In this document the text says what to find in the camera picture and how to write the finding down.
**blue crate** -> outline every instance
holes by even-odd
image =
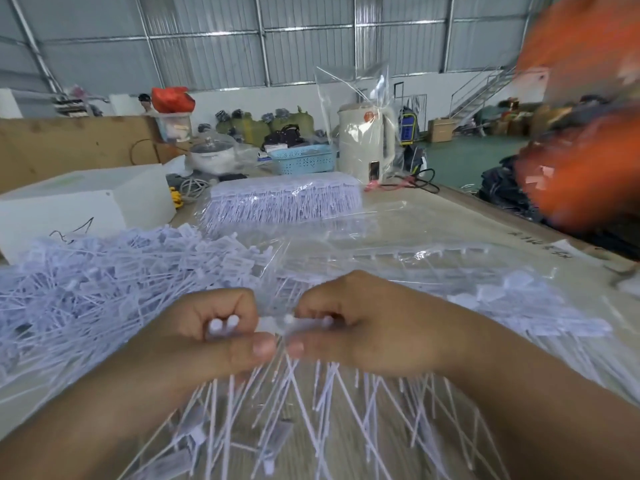
[[[269,153],[280,175],[333,171],[335,152],[328,144],[312,144]]]

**green floor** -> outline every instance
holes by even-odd
[[[436,170],[435,182],[460,188],[482,182],[482,172],[518,152],[528,138],[513,136],[456,136],[446,143],[425,143],[429,167]]]

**white box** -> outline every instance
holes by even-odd
[[[73,171],[0,195],[0,251],[14,264],[38,237],[104,237],[174,215],[162,165]]]

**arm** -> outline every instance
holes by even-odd
[[[295,358],[452,380],[485,414],[514,478],[640,477],[640,411],[482,315],[363,272],[309,290],[296,313],[340,314],[348,326],[296,337]]]
[[[207,343],[207,323],[232,314],[239,316],[237,331],[244,335]],[[96,478],[123,443],[157,427],[197,386],[270,360],[275,338],[252,333],[257,323],[250,290],[180,298],[0,442],[0,477]]]

